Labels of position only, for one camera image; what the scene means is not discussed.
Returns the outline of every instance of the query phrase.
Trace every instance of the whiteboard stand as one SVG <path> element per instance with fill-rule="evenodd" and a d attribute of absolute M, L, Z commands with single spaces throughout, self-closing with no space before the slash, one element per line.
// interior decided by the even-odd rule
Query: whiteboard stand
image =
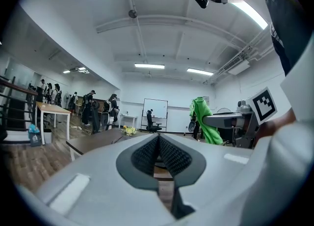
<path fill-rule="evenodd" d="M 168 122 L 168 101 L 167 100 L 158 100 L 158 99 L 144 99 L 144 108 L 142 111 L 142 118 L 141 118 L 141 128 L 140 130 L 146 130 L 142 129 L 142 126 L 146 127 L 147 125 L 143 125 L 143 117 L 146 116 L 146 112 L 150 109 L 153 109 L 153 113 L 155 117 L 153 118 L 160 118 L 166 120 L 166 126 L 160 126 L 161 128 L 165 128 L 167 132 L 167 122 Z"/>

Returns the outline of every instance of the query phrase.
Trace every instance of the white table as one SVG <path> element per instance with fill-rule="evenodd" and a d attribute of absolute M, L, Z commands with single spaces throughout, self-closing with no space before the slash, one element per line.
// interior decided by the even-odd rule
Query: white table
<path fill-rule="evenodd" d="M 56 115 L 62 114 L 67 115 L 67 140 L 70 139 L 70 114 L 68 110 L 63 109 L 60 106 L 45 104 L 42 102 L 36 102 L 35 109 L 35 126 L 37 126 L 37 108 L 40 109 L 40 133 L 41 133 L 41 141 L 43 145 L 45 144 L 44 138 L 44 113 L 52 113 L 54 114 L 54 128 L 56 128 Z"/>
<path fill-rule="evenodd" d="M 132 118 L 133 122 L 132 122 L 132 127 L 134 127 L 134 122 L 137 119 L 137 116 L 129 116 L 129 115 L 124 115 L 124 114 L 120 114 L 120 119 L 119 119 L 119 128 L 121 127 L 121 121 L 123 118 Z"/>
<path fill-rule="evenodd" d="M 78 116 L 79 111 L 80 111 L 80 108 L 82 107 L 82 105 L 77 105 L 77 104 L 75 104 L 75 108 L 76 108 L 76 107 L 78 107 L 78 111 L 77 111 L 77 116 Z"/>

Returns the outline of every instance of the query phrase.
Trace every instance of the desk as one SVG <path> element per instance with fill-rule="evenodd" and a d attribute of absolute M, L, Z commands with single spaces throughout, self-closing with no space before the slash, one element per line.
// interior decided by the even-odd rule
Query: desk
<path fill-rule="evenodd" d="M 124 114 L 120 114 L 120 119 L 119 119 L 119 128 L 121 127 L 121 121 L 122 119 L 126 117 L 126 118 L 132 118 L 133 122 L 132 122 L 132 127 L 134 127 L 134 122 L 137 119 L 137 116 L 128 116 L 128 115 L 124 115 Z"/>
<path fill-rule="evenodd" d="M 138 137 L 142 135 L 148 135 L 148 133 L 142 133 L 137 131 L 132 137 Z M 66 143 L 70 147 L 71 159 L 75 159 L 74 154 L 83 155 L 91 150 L 106 145 L 111 145 L 115 141 L 125 141 L 130 137 L 122 133 L 121 129 L 110 129 L 104 132 L 96 133 L 93 135 L 80 137 L 76 139 L 67 139 Z"/>
<path fill-rule="evenodd" d="M 78 114 L 79 114 L 79 111 L 80 111 L 81 106 L 82 106 L 82 105 L 77 105 L 77 104 L 75 104 L 75 108 L 78 107 L 77 116 L 78 116 Z"/>
<path fill-rule="evenodd" d="M 81 156 L 94 149 L 111 145 L 115 142 L 125 141 L 133 137 L 139 137 L 143 135 L 148 135 L 148 133 L 143 133 L 137 131 L 132 137 L 126 136 L 122 133 L 121 129 L 113 128 L 104 132 L 96 133 L 93 135 L 80 137 L 77 139 L 66 140 L 66 144 L 70 148 L 71 159 L 75 160 L 75 155 Z M 170 173 L 165 169 L 160 169 L 158 167 L 154 168 L 154 178 L 160 181 L 173 181 Z"/>
<path fill-rule="evenodd" d="M 40 133 L 41 133 L 41 141 L 43 145 L 45 144 L 44 138 L 44 113 L 52 113 L 54 114 L 54 128 L 56 127 L 56 115 L 62 114 L 67 115 L 67 140 L 70 139 L 70 114 L 71 112 L 63 109 L 60 106 L 45 104 L 42 102 L 36 102 L 36 109 L 35 109 L 35 126 L 37 126 L 37 107 L 40 110 Z"/>

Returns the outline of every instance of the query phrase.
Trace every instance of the black mesh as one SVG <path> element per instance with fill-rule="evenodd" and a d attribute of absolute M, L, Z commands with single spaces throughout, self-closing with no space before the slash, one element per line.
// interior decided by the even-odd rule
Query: black mesh
<path fill-rule="evenodd" d="M 154 175 L 155 161 L 159 155 L 158 137 L 137 149 L 131 157 L 133 165 L 143 173 Z"/>
<path fill-rule="evenodd" d="M 160 156 L 170 174 L 174 177 L 192 162 L 191 156 L 182 149 L 159 137 Z"/>

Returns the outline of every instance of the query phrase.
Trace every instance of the ceiling light fixture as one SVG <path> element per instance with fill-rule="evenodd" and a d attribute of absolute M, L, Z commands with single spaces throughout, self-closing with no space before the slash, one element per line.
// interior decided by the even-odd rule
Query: ceiling light fixture
<path fill-rule="evenodd" d="M 191 68 L 188 68 L 187 72 L 194 72 L 194 73 L 204 74 L 204 75 L 208 75 L 208 76 L 213 75 L 213 73 L 208 72 L 208 71 L 200 71 L 200 70 L 195 70 L 195 69 L 191 69 Z"/>
<path fill-rule="evenodd" d="M 241 0 L 239 2 L 233 2 L 232 4 L 251 17 L 262 29 L 267 27 L 268 23 L 263 17 L 245 1 Z"/>
<path fill-rule="evenodd" d="M 146 64 L 146 63 L 144 63 L 144 64 L 136 63 L 135 66 L 138 68 L 153 68 L 153 69 L 164 69 L 165 68 L 164 65 Z"/>

